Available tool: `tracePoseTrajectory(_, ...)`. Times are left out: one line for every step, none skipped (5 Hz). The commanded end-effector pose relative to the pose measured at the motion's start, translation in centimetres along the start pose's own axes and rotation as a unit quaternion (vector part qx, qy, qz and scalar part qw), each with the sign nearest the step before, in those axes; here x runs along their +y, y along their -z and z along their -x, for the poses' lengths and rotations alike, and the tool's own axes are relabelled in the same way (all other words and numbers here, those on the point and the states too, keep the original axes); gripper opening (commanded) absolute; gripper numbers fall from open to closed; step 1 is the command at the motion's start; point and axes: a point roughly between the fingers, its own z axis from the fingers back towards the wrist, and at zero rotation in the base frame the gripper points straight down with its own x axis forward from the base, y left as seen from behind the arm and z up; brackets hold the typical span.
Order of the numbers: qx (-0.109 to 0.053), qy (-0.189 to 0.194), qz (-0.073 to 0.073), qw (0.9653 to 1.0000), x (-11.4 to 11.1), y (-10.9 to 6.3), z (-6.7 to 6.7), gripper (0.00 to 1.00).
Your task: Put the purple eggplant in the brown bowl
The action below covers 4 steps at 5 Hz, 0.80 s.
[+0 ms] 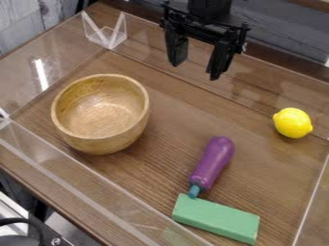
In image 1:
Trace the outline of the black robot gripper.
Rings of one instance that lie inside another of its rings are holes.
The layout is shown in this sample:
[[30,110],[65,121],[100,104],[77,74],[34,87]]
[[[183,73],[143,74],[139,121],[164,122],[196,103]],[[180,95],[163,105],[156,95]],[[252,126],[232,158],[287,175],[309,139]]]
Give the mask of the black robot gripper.
[[[172,66],[187,59],[188,38],[208,44],[214,50],[206,72],[210,80],[227,71],[234,56],[246,51],[248,24],[231,14],[232,0],[164,0],[159,26],[164,31],[167,58]],[[219,39],[232,35],[232,40]]]

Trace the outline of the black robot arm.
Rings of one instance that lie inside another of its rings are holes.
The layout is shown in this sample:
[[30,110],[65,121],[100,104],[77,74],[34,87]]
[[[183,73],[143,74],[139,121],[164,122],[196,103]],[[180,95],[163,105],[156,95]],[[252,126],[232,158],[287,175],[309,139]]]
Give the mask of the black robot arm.
[[243,54],[247,46],[246,22],[231,15],[232,0],[164,0],[159,26],[164,32],[167,59],[172,66],[187,60],[188,39],[208,43],[211,52],[206,72],[210,80],[228,69],[234,56]]

